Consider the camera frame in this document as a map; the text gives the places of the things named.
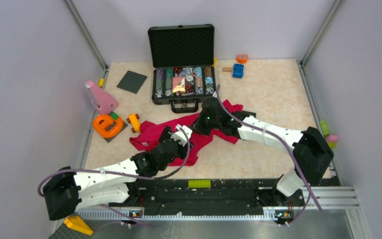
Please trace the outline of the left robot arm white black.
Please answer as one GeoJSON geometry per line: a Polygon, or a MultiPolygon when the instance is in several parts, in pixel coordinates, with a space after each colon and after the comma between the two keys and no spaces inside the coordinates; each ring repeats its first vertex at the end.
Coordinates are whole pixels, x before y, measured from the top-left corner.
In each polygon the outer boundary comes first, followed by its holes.
{"type": "Polygon", "coordinates": [[[193,147],[192,130],[177,125],[165,127],[155,148],[143,151],[121,162],[97,169],[61,168],[38,186],[51,221],[66,218],[78,210],[95,205],[139,201],[138,180],[153,181],[176,158],[187,161],[193,147]]]}

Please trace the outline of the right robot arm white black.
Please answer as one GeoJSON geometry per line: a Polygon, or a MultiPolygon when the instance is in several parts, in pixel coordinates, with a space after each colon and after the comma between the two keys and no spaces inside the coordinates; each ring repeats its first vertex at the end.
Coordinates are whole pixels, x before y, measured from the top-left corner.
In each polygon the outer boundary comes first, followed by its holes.
{"type": "Polygon", "coordinates": [[[194,133],[209,135],[216,129],[226,136],[262,143],[288,153],[294,168],[282,175],[272,191],[272,200],[285,205],[304,186],[318,186],[334,153],[322,133],[314,127],[296,130],[275,126],[247,111],[229,111],[218,98],[202,104],[202,111],[192,123],[194,133]]]}

